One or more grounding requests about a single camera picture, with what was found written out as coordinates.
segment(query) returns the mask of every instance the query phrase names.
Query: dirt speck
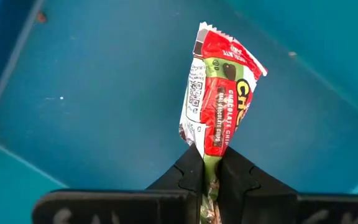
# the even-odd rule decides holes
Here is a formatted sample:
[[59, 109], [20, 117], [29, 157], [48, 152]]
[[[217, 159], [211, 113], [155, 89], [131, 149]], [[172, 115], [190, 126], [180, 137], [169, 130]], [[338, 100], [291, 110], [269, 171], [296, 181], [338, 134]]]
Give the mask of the dirt speck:
[[288, 56], [290, 56], [290, 57], [295, 57], [295, 56], [296, 56], [296, 52], [289, 52], [289, 53], [288, 53]]
[[37, 14], [37, 22], [39, 23], [46, 23], [47, 22], [47, 16], [43, 12], [38, 12]]

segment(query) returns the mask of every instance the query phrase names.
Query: qr code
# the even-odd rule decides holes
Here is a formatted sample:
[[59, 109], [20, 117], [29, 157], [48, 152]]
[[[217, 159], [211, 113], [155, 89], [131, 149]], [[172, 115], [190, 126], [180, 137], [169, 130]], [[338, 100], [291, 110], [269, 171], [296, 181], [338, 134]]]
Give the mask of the qr code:
[[189, 86], [189, 103], [192, 106], [198, 106], [201, 101], [200, 98], [203, 89], [203, 83], [198, 81], [189, 81]]

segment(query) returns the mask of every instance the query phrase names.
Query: chocolate chip snack wrapper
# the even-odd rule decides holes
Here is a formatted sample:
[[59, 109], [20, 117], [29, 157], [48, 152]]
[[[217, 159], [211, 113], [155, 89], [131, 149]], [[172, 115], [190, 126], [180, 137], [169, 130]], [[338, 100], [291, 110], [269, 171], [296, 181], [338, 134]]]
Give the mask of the chocolate chip snack wrapper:
[[219, 223], [216, 168], [247, 113], [260, 76], [267, 70], [235, 38], [202, 22], [193, 50], [180, 117], [180, 136], [195, 144], [205, 165], [202, 223]]

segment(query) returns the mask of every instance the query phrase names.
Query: crinkled plastic wrapper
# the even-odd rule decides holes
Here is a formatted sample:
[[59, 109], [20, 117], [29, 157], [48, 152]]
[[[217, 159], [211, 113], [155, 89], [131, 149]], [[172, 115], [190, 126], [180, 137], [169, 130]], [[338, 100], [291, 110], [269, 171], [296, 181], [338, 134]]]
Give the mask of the crinkled plastic wrapper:
[[219, 223], [215, 171], [267, 70], [235, 38], [203, 22], [193, 50], [179, 132], [205, 164], [202, 223]]

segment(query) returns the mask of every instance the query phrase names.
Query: teal plastic surface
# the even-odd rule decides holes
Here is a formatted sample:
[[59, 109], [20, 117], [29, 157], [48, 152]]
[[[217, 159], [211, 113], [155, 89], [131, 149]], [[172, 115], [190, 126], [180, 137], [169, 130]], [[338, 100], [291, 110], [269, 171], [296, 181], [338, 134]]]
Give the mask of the teal plastic surface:
[[[26, 198], [5, 203], [0, 223], [28, 223], [31, 205], [64, 186], [143, 189], [180, 157], [201, 21], [269, 70], [231, 146], [297, 190], [358, 193], [358, 92], [343, 84], [358, 83], [358, 58], [344, 56], [358, 54], [356, 37], [325, 37], [311, 12], [281, 17], [269, 2], [0, 0], [0, 201]], [[39, 9], [45, 24], [35, 22]], [[341, 30], [346, 15], [336, 13]], [[329, 44], [335, 37], [346, 44]]]

